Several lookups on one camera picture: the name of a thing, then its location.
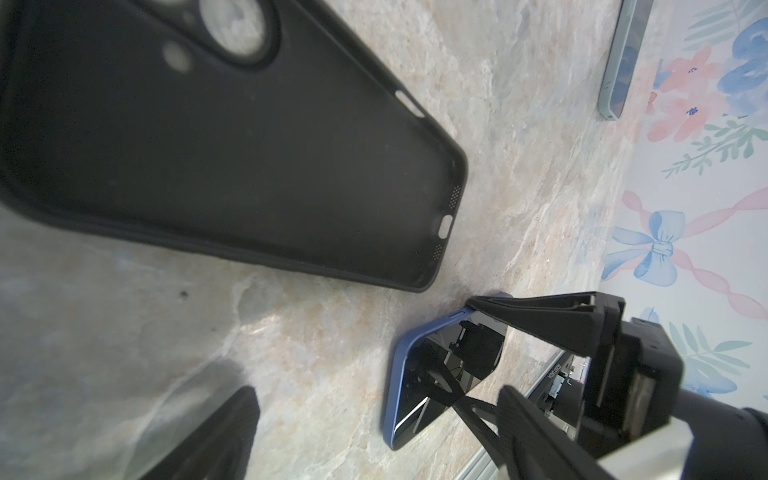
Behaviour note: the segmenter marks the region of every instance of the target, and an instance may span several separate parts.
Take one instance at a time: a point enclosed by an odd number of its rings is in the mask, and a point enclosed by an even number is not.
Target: blue bow
[[[650,251],[629,249],[623,252],[609,253],[605,257],[603,280],[607,279],[614,270],[626,262],[645,255],[643,262],[634,269],[634,275],[644,282],[658,286],[669,286],[677,280],[677,269],[672,263],[674,248],[672,243],[679,240],[685,231],[685,214],[662,210],[654,212],[648,221],[650,234],[633,232],[616,227],[614,240],[624,245],[648,245]]]

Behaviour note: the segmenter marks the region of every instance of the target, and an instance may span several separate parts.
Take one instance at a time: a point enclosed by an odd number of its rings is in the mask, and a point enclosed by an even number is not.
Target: stone-patterned countertop
[[[464,148],[469,179],[421,294],[64,232],[0,210],[3,478],[136,478],[239,385],[262,409],[248,478],[452,478],[479,443],[448,411],[392,452],[392,348],[472,294],[592,290],[671,2],[619,122],[595,105],[619,0],[331,0]],[[475,392],[554,349],[510,334]]]

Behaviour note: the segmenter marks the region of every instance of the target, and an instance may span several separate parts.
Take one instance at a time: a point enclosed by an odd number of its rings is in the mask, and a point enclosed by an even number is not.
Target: pink flower
[[[661,106],[667,118],[651,125],[648,140],[661,141],[672,134],[675,134],[675,141],[698,138],[707,120],[721,115],[727,108],[728,103],[722,95],[707,93],[706,85],[694,86],[687,98],[674,98]]]
[[[672,90],[691,91],[702,84],[706,87],[710,78],[720,75],[719,63],[707,63],[711,52],[712,47],[707,45],[690,60],[675,58],[667,66],[667,71],[671,71],[672,75],[661,84],[659,90],[666,93]]]
[[[656,109],[654,108],[654,101],[658,96],[659,94],[656,93],[655,91],[652,91],[650,93],[650,98],[648,98],[648,106],[645,109],[646,114],[653,115],[656,113]]]

